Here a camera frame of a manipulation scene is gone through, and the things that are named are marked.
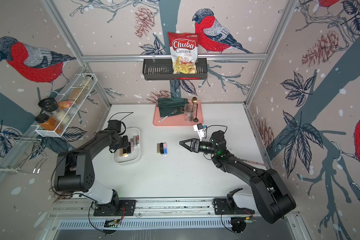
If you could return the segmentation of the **gold black lipstick tube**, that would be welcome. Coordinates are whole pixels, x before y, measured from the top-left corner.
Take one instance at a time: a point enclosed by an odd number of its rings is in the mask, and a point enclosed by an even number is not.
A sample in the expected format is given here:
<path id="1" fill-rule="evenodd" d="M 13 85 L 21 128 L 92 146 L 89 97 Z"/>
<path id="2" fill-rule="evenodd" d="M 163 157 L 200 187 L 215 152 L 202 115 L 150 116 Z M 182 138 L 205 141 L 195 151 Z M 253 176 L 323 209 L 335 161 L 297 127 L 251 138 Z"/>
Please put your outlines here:
<path id="1" fill-rule="evenodd" d="M 127 157 L 129 154 L 128 148 L 123 149 L 122 156 Z"/>

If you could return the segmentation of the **white storage box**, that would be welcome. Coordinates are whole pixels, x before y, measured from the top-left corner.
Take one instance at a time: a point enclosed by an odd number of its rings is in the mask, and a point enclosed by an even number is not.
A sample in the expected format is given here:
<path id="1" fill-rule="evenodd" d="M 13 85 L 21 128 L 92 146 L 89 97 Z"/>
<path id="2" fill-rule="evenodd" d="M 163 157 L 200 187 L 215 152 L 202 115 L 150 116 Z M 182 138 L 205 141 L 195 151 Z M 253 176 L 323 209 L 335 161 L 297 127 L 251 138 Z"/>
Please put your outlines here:
<path id="1" fill-rule="evenodd" d="M 133 136 L 139 135 L 140 136 L 140 145 L 134 146 L 134 151 L 130 152 L 130 147 L 128 145 L 129 154 L 127 157 L 122 156 L 123 149 L 119 149 L 114 153 L 113 160 L 116 164 L 119 165 L 128 165 L 134 164 L 138 162 L 142 155 L 142 147 L 141 147 L 141 133 L 140 130 L 136 127 L 127 128 L 124 136 L 129 137 L 129 144 L 133 143 Z"/>

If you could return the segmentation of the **pink blue lipstick tube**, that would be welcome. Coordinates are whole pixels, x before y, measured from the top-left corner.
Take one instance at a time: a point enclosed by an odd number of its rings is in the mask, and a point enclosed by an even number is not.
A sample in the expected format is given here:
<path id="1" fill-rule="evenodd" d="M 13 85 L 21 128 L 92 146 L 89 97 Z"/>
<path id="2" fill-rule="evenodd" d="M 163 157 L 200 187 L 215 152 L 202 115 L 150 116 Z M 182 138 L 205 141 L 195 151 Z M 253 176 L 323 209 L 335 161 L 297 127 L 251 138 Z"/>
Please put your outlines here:
<path id="1" fill-rule="evenodd" d="M 163 153 L 164 153 L 164 155 L 167 155 L 167 154 L 168 154 L 168 151 L 167 151 L 167 143 L 163 143 Z"/>

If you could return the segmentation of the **beige lipstick tube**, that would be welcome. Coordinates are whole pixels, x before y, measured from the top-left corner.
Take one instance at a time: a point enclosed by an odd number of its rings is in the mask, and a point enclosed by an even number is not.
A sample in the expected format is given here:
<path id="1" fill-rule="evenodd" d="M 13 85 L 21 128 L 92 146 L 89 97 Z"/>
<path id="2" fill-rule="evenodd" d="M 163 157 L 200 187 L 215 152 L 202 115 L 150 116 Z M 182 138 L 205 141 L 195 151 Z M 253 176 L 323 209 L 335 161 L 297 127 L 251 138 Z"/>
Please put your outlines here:
<path id="1" fill-rule="evenodd" d="M 160 143 L 157 144 L 157 153 L 161 154 L 161 144 Z"/>

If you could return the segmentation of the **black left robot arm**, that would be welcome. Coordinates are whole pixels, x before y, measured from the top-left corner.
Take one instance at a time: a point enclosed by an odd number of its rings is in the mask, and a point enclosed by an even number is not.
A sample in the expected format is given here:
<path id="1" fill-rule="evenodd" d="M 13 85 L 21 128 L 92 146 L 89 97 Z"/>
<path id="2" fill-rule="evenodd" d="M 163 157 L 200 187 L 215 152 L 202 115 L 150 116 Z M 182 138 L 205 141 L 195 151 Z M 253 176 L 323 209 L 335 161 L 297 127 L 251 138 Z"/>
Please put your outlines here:
<path id="1" fill-rule="evenodd" d="M 129 138 L 122 130 L 125 128 L 122 121 L 109 120 L 108 127 L 95 133 L 86 144 L 59 154 L 52 174 L 52 189 L 67 195 L 83 195 L 95 202 L 99 211 L 117 214 L 121 209 L 118 194 L 96 180 L 93 159 L 105 148 L 112 154 L 127 148 Z"/>

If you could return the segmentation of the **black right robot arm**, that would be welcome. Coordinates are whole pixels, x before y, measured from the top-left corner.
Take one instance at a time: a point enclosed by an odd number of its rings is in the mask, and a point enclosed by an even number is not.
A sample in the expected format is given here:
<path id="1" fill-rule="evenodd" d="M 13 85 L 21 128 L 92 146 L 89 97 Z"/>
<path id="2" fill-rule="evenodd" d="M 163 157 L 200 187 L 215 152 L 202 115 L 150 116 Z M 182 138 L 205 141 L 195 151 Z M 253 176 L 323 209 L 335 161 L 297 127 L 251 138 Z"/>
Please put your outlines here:
<path id="1" fill-rule="evenodd" d="M 180 141 L 179 144 L 193 153 L 210 154 L 214 165 L 248 184 L 260 215 L 270 224 L 283 218 L 296 208 L 296 202 L 274 169 L 253 167 L 229 152 L 223 131 L 212 133 L 208 142 L 198 139 Z"/>

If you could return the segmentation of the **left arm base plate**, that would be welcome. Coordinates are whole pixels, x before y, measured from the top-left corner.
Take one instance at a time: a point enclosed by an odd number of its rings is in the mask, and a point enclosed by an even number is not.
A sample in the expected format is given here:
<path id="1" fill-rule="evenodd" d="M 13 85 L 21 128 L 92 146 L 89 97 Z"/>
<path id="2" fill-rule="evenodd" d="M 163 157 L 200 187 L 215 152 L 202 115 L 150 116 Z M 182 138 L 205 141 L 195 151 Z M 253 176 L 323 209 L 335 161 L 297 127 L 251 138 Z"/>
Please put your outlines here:
<path id="1" fill-rule="evenodd" d="M 94 217 L 133 216 L 136 203 L 136 200 L 119 200 L 116 207 L 112 203 L 96 205 L 94 207 Z"/>

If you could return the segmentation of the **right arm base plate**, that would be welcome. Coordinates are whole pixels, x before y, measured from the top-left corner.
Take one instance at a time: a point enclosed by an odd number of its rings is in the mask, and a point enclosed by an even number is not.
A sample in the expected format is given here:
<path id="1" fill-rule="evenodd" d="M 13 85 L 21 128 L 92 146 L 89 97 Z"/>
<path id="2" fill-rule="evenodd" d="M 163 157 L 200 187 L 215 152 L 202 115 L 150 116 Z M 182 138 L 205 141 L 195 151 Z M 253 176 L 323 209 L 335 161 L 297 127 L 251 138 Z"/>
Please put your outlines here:
<path id="1" fill-rule="evenodd" d="M 247 208 L 239 208 L 236 204 L 230 205 L 227 198 L 214 198 L 213 207 L 215 215 L 253 215 L 254 210 Z"/>

